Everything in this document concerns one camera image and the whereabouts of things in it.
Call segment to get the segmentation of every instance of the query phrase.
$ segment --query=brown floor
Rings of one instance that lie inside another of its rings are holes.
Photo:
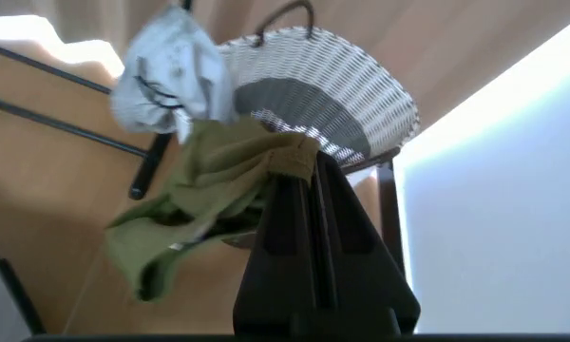
[[[9,44],[94,81],[94,65],[63,66],[30,44]],[[0,56],[0,99],[147,147],[151,135],[122,132],[104,94]],[[172,143],[150,195],[177,153]],[[134,201],[138,157],[0,112],[0,257],[20,277],[50,333],[228,333],[249,252],[214,243],[181,265],[174,291],[138,303],[106,259],[102,230]],[[377,213],[375,183],[360,191]]]

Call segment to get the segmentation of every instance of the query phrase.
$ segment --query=brown curtain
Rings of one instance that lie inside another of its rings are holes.
[[[104,39],[121,55],[167,0],[3,0],[0,15],[38,14],[65,42]],[[217,43],[252,33],[288,0],[196,0]],[[570,23],[570,0],[312,0],[317,25],[376,58],[418,102],[422,126],[445,115]],[[299,9],[274,28],[304,25]]]

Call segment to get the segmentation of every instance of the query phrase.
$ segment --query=crumpled white fabric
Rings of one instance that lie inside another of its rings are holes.
[[[180,143],[193,119],[235,121],[232,98],[233,83],[215,44],[176,5],[135,37],[110,95],[113,115],[124,129],[177,131]]]

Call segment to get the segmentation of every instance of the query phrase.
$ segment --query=woven basket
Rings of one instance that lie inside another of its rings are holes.
[[[304,7],[309,25],[264,33],[283,13]],[[294,1],[255,35],[218,47],[235,82],[235,109],[275,131],[317,138],[350,173],[389,162],[418,127],[411,96],[361,47],[314,27],[309,1]]]

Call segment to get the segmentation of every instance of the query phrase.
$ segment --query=green cloth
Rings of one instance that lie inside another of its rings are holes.
[[[310,184],[318,148],[304,134],[271,133],[251,117],[195,121],[162,193],[105,231],[110,257],[138,299],[164,295],[178,259],[200,243],[253,232],[270,175]]]

